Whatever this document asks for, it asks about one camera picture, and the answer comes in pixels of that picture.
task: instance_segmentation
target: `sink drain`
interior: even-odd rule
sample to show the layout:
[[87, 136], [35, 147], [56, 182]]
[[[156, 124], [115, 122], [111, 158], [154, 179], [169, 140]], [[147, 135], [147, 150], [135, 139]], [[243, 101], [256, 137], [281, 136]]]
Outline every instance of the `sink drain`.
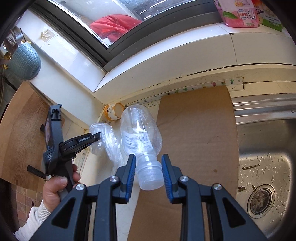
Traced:
[[254, 190], [248, 201], [248, 214], [253, 218], [261, 218], [272, 208], [275, 191], [270, 185], [262, 185]]

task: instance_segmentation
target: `red fabric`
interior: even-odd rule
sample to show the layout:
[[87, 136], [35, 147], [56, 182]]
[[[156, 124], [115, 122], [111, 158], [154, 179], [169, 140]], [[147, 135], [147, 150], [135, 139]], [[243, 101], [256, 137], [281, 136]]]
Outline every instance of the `red fabric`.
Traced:
[[141, 20], [134, 19], [128, 15], [114, 14], [94, 21], [89, 27], [102, 39], [108, 38], [111, 42], [115, 42], [141, 22]]

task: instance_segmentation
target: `person's arm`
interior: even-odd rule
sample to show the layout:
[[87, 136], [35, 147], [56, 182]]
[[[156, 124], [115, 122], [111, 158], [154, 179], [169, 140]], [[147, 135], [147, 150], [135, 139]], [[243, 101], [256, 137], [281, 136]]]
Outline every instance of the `person's arm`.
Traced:
[[[80, 175], [76, 172], [77, 167], [73, 165], [73, 180], [77, 183]], [[66, 177], [53, 177], [43, 187], [43, 200], [39, 207], [32, 207], [27, 223], [15, 232], [19, 241], [29, 241], [39, 226], [47, 219], [51, 212], [59, 205], [58, 191], [67, 186]]]

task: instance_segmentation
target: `pink detergent pouch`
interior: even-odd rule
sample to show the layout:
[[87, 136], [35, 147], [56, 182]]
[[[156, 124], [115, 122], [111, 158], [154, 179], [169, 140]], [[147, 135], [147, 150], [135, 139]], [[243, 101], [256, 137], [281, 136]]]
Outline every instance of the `pink detergent pouch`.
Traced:
[[214, 0], [223, 22], [233, 28], [256, 28], [260, 26], [251, 0]]

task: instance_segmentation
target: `window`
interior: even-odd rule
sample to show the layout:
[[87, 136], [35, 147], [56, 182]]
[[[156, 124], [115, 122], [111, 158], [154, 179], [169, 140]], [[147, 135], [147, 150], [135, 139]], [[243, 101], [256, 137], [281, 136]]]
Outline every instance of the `window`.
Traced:
[[221, 22], [213, 0], [37, 0], [31, 9], [105, 71], [169, 36]]

